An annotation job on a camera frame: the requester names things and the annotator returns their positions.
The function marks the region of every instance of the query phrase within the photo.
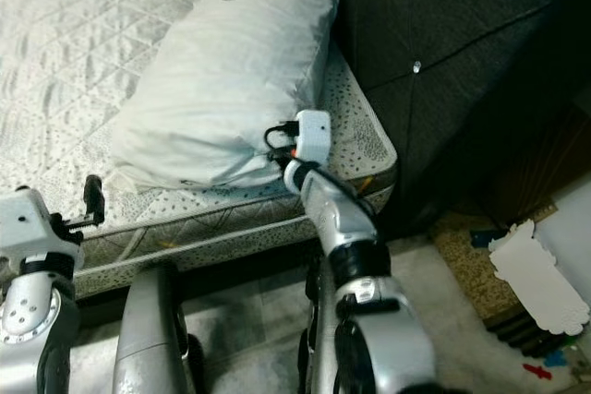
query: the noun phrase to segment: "white pillow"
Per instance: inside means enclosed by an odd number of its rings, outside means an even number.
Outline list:
[[[168,31],[115,119],[112,153],[125,186],[277,178],[263,133],[315,107],[338,1],[200,0]]]

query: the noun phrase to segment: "black cable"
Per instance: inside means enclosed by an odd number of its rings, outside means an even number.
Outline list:
[[[336,370],[336,376],[334,376],[334,385],[332,385],[332,394],[339,394],[341,392],[341,375],[339,370]]]
[[[269,149],[271,151],[276,150],[277,148],[275,148],[271,142],[269,141],[269,135],[271,133],[274,133],[275,131],[283,131],[283,125],[278,125],[278,126],[273,126],[271,128],[269,128],[267,131],[265,131],[265,135],[264,135],[264,139],[265,139],[265,144],[269,147]]]
[[[271,161],[279,161],[280,159],[287,159],[292,161],[297,161],[300,165],[306,165],[310,170],[313,170],[322,178],[336,186],[343,194],[351,199],[370,219],[374,219],[376,216],[376,210],[373,208],[371,203],[366,201],[364,198],[360,196],[354,195],[349,188],[347,188],[341,181],[337,180],[336,178],[332,177],[329,173],[322,171],[319,168],[319,165],[315,162],[310,161],[303,161],[302,159],[297,158],[292,154],[292,148],[294,146],[285,146],[285,147],[274,147],[272,143],[269,141],[269,135],[274,133],[275,131],[280,131],[285,133],[290,137],[297,136],[299,133],[299,123],[297,121],[289,121],[285,122],[282,125],[272,126],[265,131],[263,136],[265,140],[265,144],[271,150],[269,152],[269,159]]]
[[[360,196],[356,196],[352,193],[351,189],[349,189],[344,183],[337,180],[335,177],[332,177],[329,173],[320,169],[320,166],[312,161],[303,161],[298,157],[294,156],[288,150],[283,150],[283,148],[272,148],[271,150],[272,158],[275,159],[274,156],[279,155],[280,157],[284,157],[290,159],[292,161],[298,162],[300,165],[306,165],[310,170],[317,173],[319,176],[333,184],[335,187],[339,189],[345,196],[349,197],[349,199],[354,202],[359,209],[361,209],[370,219],[374,219],[376,216],[376,210],[373,208],[371,203],[367,202],[364,198]]]

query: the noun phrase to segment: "dark gray headboard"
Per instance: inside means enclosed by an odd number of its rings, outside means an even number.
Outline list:
[[[400,156],[392,234],[425,228],[591,80],[589,1],[341,0],[334,34]]]

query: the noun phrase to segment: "blue object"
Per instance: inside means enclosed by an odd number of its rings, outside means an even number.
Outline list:
[[[508,232],[509,230],[470,230],[470,243],[474,248],[488,248],[490,242],[504,237]]]
[[[566,366],[566,359],[564,358],[564,353],[560,350],[553,351],[546,356],[544,359],[544,366],[547,368],[551,368],[553,366]]]

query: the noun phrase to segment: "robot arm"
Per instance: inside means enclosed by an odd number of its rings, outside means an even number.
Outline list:
[[[72,283],[83,263],[77,228],[104,220],[101,180],[84,187],[87,213],[63,221],[27,187],[0,197],[0,257],[18,274],[0,306],[0,392],[64,393],[78,334]]]
[[[332,272],[338,326],[334,330],[328,320],[330,325],[318,329],[334,333],[338,386],[333,392],[394,394],[435,387],[430,339],[391,276],[389,251],[368,209],[355,190],[320,166],[330,146],[330,132],[321,131],[330,128],[329,116],[304,111],[297,121],[296,158],[283,179],[301,195]],[[319,367],[331,365],[320,362]]]

